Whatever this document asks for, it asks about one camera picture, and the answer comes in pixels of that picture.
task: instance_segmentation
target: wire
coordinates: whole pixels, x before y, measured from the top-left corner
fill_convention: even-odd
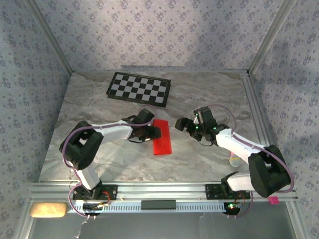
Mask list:
[[[129,142],[132,142],[132,143],[143,143],[143,141],[138,142],[138,141],[129,140],[129,139],[128,139],[128,141],[129,141]]]
[[[111,203],[111,198],[110,198],[109,193],[106,192],[106,191],[103,191],[102,193],[108,196],[108,201],[107,201],[106,203],[103,202],[103,203],[101,203],[100,205],[102,205],[102,206],[105,205],[105,204],[108,204],[108,205],[109,205],[109,204]]]
[[[82,214],[80,213],[76,208],[75,206],[72,204],[72,201],[71,201],[71,193],[77,188],[77,187],[80,187],[82,186],[82,183],[78,183],[77,185],[75,185],[73,188],[71,188],[69,194],[68,194],[68,200],[69,200],[69,203],[70,203],[70,206],[71,208],[73,208],[73,210],[80,216],[84,217],[84,218],[87,218],[88,216],[85,215],[85,214]]]
[[[289,177],[290,177],[290,188],[287,189],[287,190],[283,190],[283,191],[278,191],[277,193],[288,193],[288,192],[291,192],[295,186],[295,180],[294,180],[294,176],[292,174],[292,172],[290,171],[290,169],[288,168],[288,166],[279,158],[277,157],[276,155],[274,155],[273,153],[269,152],[268,150],[264,149],[264,148],[261,148],[261,147],[258,147],[256,145],[253,145],[251,143],[248,143],[242,139],[240,139],[239,137],[237,137],[235,134],[233,134],[233,137],[238,140],[239,142],[243,143],[244,145],[248,146],[248,147],[253,147],[257,150],[260,150],[270,156],[272,156],[280,165],[283,166],[283,168],[287,171],[287,173],[289,174]]]
[[[242,198],[244,199],[244,203],[241,205],[241,206],[243,206],[243,205],[245,204],[246,199],[245,199],[244,195],[243,195],[241,192],[238,192],[237,198],[236,198],[236,200],[233,202],[233,204],[235,204],[235,203],[237,202],[237,200],[239,199],[239,195],[241,195]]]
[[[230,113],[230,115],[232,116],[232,118],[233,118],[233,120],[234,120],[234,122],[235,122],[235,127],[232,128],[232,130],[231,130],[231,133],[233,134],[233,132],[235,132],[235,131],[237,130],[237,127],[238,127],[238,124],[237,124],[237,120],[236,120],[236,118],[235,118],[235,115],[230,111],[230,109],[228,109],[228,108],[227,108],[226,106],[224,106],[224,105],[221,105],[221,104],[212,104],[212,105],[209,105],[208,107],[212,107],[212,106],[222,107],[222,108],[224,108],[225,110],[227,110],[227,111]]]
[[[203,146],[206,146],[206,147],[210,147],[213,145],[213,143],[211,143],[211,145],[205,145],[205,144],[202,144],[201,142],[199,142],[199,140],[197,140],[197,142],[200,144],[200,145],[203,145]]]
[[[242,197],[243,197],[243,199],[244,199],[244,202],[243,202],[243,204],[241,205],[241,206],[244,206],[245,205],[245,202],[246,202],[246,199],[245,199],[245,197],[244,197],[244,195],[242,194],[242,193],[239,193]]]
[[[78,182],[78,181],[71,181],[70,184],[69,184],[69,189],[71,189],[71,184],[72,184],[72,183],[77,183],[77,182]]]

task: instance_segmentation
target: red block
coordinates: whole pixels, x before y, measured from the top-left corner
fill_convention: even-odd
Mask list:
[[[276,205],[280,203],[278,197],[268,197],[268,201],[271,205]]]
[[[154,126],[160,128],[161,138],[153,140],[154,155],[172,154],[168,121],[156,119]]]

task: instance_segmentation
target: yellow sponge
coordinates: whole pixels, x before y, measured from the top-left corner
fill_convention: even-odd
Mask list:
[[[67,210],[66,203],[33,203],[29,214],[33,218],[61,218]]]

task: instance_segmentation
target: pink tag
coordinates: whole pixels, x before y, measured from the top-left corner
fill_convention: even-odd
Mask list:
[[[278,197],[268,197],[268,201],[270,202],[270,205],[276,205],[280,203]]]

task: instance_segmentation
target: small cable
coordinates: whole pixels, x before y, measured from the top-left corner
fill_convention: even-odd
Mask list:
[[[143,123],[143,124],[129,124],[129,123],[119,124],[119,123],[115,123],[115,124],[109,124],[109,125],[104,125],[104,126],[86,126],[86,127],[81,127],[81,128],[76,129],[75,131],[71,132],[71,133],[69,134],[69,136],[66,138],[66,140],[65,140],[65,142],[64,142],[64,145],[63,145],[63,147],[62,147],[62,161],[63,161],[63,163],[64,163],[64,165],[65,165],[66,167],[68,167],[68,168],[70,168],[70,169],[73,169],[75,176],[76,176],[76,177],[78,178],[78,180],[79,180],[79,183],[78,183],[77,185],[75,185],[73,188],[71,188],[71,190],[70,190],[70,192],[69,192],[69,194],[68,194],[68,201],[69,201],[69,203],[70,203],[70,206],[73,208],[73,210],[74,210],[78,215],[80,215],[80,216],[82,216],[82,217],[85,217],[85,218],[88,218],[88,217],[89,217],[89,216],[87,216],[87,215],[85,215],[85,214],[80,213],[80,212],[75,208],[75,206],[72,204],[72,201],[71,201],[71,193],[72,193],[77,187],[82,186],[82,181],[81,181],[79,175],[77,174],[76,169],[66,161],[66,154],[65,154],[66,145],[67,145],[68,142],[70,141],[71,137],[72,137],[73,135],[75,135],[76,133],[80,132],[80,131],[88,130],[88,129],[104,129],[104,128],[111,128],[111,127],[115,127],[115,126],[119,126],[119,125],[123,125],[123,126],[135,126],[135,127],[146,126],[146,125],[152,123],[152,122],[156,119],[156,117],[157,117],[157,110],[156,110],[156,108],[155,108],[154,106],[151,106],[151,105],[143,105],[143,106],[140,108],[140,111],[141,111],[142,109],[146,108],[146,107],[151,107],[151,108],[153,108],[153,110],[154,110],[154,112],[155,112],[155,113],[154,113],[154,117],[151,119],[151,121],[149,121],[149,122],[147,122],[147,123]]]
[[[239,217],[242,217],[244,215],[246,215],[247,213],[249,213],[249,211],[251,210],[251,208],[253,207],[253,202],[254,202],[254,196],[253,196],[253,192],[250,192],[250,197],[251,197],[251,201],[250,201],[250,205],[249,207],[247,208],[246,211],[244,211],[242,214],[239,214],[239,215],[227,215],[228,218],[239,218]]]
[[[237,120],[235,118],[235,115],[227,108],[225,107],[224,105],[220,105],[220,104],[212,104],[212,105],[209,105],[208,107],[211,107],[211,106],[219,106],[219,107],[222,107],[224,109],[226,109],[230,115],[232,116],[234,122],[235,122],[235,127],[231,130],[231,135],[232,137],[234,137],[236,140],[238,140],[239,142],[243,143],[244,145],[248,146],[248,147],[252,147],[252,148],[255,148],[257,150],[260,150],[270,156],[272,156],[280,165],[282,165],[284,167],[284,169],[287,171],[287,173],[289,174],[289,177],[290,177],[290,188],[287,189],[287,190],[284,190],[284,191],[278,191],[277,193],[288,193],[288,192],[291,192],[295,186],[295,180],[294,180],[294,176],[293,176],[293,173],[291,172],[291,170],[288,168],[288,166],[279,158],[277,157],[276,155],[274,155],[273,153],[269,152],[268,150],[264,149],[264,148],[261,148],[261,147],[258,147],[256,146],[255,144],[250,144],[248,142],[246,142],[245,140],[242,140],[240,139],[239,137],[236,136],[235,134],[235,131],[237,129]],[[232,217],[242,217],[244,215],[246,215],[250,209],[252,208],[253,206],[253,202],[254,202],[254,199],[253,199],[253,192],[251,192],[251,203],[249,205],[249,208],[242,214],[240,214],[239,216],[232,216]]]
[[[199,142],[199,140],[197,140],[197,142],[198,142],[200,145],[202,145],[202,146],[206,146],[206,147],[210,147],[210,146],[212,146],[212,145],[213,145],[213,143],[211,143],[211,145],[205,145],[205,144],[202,144],[201,142]]]
[[[109,193],[106,192],[106,191],[103,191],[102,193],[108,196],[108,201],[107,201],[107,202],[102,202],[102,203],[100,203],[100,204],[97,206],[98,208],[111,204],[111,197],[110,197]]]
[[[129,142],[132,142],[132,143],[143,143],[143,141],[138,142],[138,141],[129,140],[129,139],[128,139],[128,141],[129,141]]]
[[[236,200],[233,202],[233,204],[235,204],[235,203],[237,202],[237,200],[239,199],[239,195],[241,195],[242,198],[244,199],[244,203],[241,205],[241,206],[243,206],[243,205],[245,204],[246,199],[245,199],[244,195],[243,195],[241,192],[238,192],[237,198],[236,198]]]

